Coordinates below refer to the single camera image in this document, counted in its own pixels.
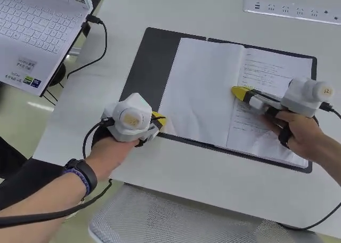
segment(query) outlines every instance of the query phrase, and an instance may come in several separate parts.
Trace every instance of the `laptop keyboard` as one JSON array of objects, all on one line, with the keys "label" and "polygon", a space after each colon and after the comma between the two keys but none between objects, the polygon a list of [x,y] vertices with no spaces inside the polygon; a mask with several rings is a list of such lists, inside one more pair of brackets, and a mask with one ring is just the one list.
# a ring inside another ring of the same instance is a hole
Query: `laptop keyboard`
[{"label": "laptop keyboard", "polygon": [[0,35],[57,54],[81,16],[22,0],[0,0]]}]

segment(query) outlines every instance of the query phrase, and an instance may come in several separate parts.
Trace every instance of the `blue wristband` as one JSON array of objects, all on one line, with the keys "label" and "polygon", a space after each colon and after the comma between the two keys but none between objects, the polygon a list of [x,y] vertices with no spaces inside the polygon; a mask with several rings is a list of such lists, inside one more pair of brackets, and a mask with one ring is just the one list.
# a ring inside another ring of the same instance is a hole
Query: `blue wristband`
[{"label": "blue wristband", "polygon": [[67,169],[63,172],[63,174],[66,174],[66,173],[74,173],[74,174],[78,175],[78,177],[82,180],[82,182],[84,183],[84,185],[86,187],[85,197],[90,194],[90,185],[89,185],[87,179],[85,178],[85,176],[80,171],[72,168],[72,169]]}]

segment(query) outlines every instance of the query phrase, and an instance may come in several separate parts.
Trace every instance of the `laptop sticker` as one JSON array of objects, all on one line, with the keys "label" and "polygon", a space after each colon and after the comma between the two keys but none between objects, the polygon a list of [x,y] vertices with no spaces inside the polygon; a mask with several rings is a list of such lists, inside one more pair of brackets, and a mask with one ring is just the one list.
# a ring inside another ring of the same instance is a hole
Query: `laptop sticker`
[{"label": "laptop sticker", "polygon": [[6,81],[10,84],[21,85],[23,82],[23,75],[17,72],[11,72],[5,75]]},{"label": "laptop sticker", "polygon": [[27,85],[31,85],[32,81],[34,80],[33,77],[31,76],[26,76],[25,79],[23,80],[23,82]]},{"label": "laptop sticker", "polygon": [[30,59],[19,57],[17,61],[17,68],[26,72],[27,74],[31,73],[34,69],[34,66],[37,64],[37,62],[32,61]]},{"label": "laptop sticker", "polygon": [[31,87],[35,87],[35,88],[38,88],[39,85],[41,84],[41,80],[39,79],[34,79],[33,82],[31,83]]}]

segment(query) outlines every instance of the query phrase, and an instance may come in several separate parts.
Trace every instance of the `gray chair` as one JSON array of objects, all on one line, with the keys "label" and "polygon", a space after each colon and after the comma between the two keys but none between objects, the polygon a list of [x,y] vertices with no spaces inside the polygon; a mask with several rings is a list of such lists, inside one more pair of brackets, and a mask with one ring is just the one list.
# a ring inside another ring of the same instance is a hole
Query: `gray chair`
[{"label": "gray chair", "polygon": [[322,243],[313,232],[127,184],[95,214],[89,232],[104,243]]}]

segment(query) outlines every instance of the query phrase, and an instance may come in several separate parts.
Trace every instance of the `hand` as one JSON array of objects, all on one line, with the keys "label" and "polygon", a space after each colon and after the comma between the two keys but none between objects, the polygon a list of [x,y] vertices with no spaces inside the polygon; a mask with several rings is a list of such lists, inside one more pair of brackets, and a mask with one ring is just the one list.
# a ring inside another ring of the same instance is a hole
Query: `hand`
[{"label": "hand", "polygon": [[288,111],[280,111],[276,115],[276,119],[270,119],[267,116],[261,117],[262,122],[276,135],[280,134],[286,123],[289,123],[293,133],[288,141],[289,149],[302,158],[317,162],[319,157],[317,157],[314,147],[322,141],[325,135],[316,121]]},{"label": "hand", "polygon": [[97,142],[86,162],[92,168],[98,181],[106,180],[111,172],[125,160],[131,149],[139,141],[128,143],[116,142],[112,137],[107,137]]}]

